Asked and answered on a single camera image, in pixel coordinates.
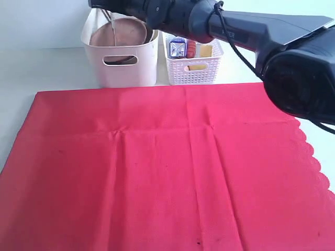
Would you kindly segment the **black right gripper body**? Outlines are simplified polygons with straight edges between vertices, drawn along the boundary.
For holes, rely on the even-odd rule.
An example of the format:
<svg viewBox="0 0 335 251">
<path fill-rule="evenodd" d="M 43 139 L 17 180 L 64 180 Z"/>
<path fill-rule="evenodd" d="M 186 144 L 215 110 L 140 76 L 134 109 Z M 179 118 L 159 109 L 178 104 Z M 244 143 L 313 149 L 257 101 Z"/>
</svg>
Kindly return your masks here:
<svg viewBox="0 0 335 251">
<path fill-rule="evenodd" d="M 88 0 L 91 8 L 103 9 L 112 13 L 118 13 L 136 18 L 146 18 L 142 0 Z"/>
</svg>

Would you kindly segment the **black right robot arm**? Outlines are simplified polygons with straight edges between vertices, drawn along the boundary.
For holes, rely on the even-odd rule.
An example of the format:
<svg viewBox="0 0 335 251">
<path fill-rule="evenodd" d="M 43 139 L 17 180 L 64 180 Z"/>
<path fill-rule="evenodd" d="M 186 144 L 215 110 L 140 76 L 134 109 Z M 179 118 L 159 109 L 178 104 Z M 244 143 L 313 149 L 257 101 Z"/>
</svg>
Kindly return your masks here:
<svg viewBox="0 0 335 251">
<path fill-rule="evenodd" d="M 223 1 L 89 1 L 150 28 L 208 43 L 219 39 L 255 53 L 250 70 L 288 115 L 334 133 L 334 23 L 326 16 L 234 12 Z"/>
</svg>

